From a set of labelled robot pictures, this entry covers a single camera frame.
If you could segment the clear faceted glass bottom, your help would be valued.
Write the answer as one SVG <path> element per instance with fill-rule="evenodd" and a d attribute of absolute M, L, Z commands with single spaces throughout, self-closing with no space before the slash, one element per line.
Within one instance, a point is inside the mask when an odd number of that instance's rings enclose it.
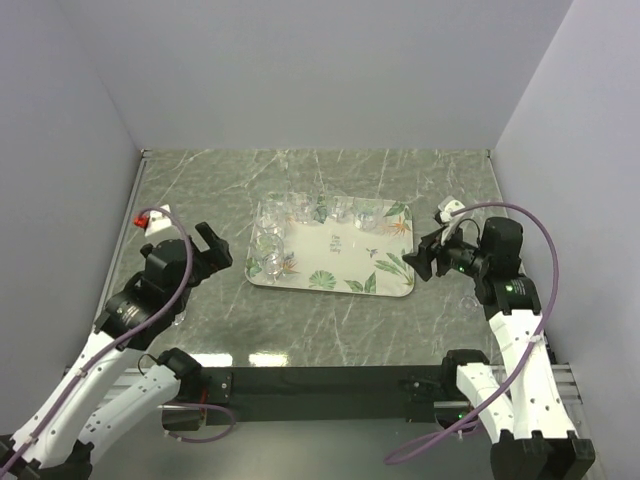
<path fill-rule="evenodd" d="M 284 244 L 276 234 L 260 234 L 251 243 L 252 257 L 262 272 L 275 280 L 283 271 Z"/>

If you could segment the clear glass under left arm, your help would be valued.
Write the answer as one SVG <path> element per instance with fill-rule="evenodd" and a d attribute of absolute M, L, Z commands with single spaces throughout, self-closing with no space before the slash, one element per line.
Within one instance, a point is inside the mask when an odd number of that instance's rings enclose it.
<path fill-rule="evenodd" d="M 181 324 L 181 323 L 186 319 L 186 316 L 187 316 L 187 312 L 186 312 L 186 311 L 182 311 L 182 312 L 180 312 L 179 314 L 177 314 L 177 315 L 174 317 L 173 324 L 174 324 L 175 326 L 180 325 L 180 324 Z"/>

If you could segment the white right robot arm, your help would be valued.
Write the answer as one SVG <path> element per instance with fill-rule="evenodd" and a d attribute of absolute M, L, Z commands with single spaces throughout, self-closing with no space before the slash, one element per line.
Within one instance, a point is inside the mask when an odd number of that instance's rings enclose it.
<path fill-rule="evenodd" d="M 457 271 L 471 278 L 496 338 L 506 378 L 487 360 L 451 351 L 440 375 L 443 393 L 466 398 L 492 442 L 496 479 L 583 479 L 596 460 L 593 443 L 579 436 L 554 377 L 537 288 L 521 271 L 523 228 L 491 217 L 476 245 L 465 241 L 461 219 L 443 215 L 438 230 L 421 239 L 404 261 L 427 281 Z"/>

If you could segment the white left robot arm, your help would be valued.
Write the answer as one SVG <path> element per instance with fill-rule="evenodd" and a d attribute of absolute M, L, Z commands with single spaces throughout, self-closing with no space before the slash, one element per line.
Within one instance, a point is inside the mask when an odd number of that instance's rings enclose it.
<path fill-rule="evenodd" d="M 81 354 L 51 396 L 16 432 L 1 438 L 1 473 L 18 479 L 86 479 L 94 464 L 129 428 L 156 407 L 175 401 L 200 410 L 207 381 L 201 364 L 172 348 L 139 381 L 104 400 L 128 366 L 186 308 L 193 288 L 229 268 L 229 244 L 201 222 L 199 250 L 183 228 L 141 249 L 145 263 L 105 304 Z"/>

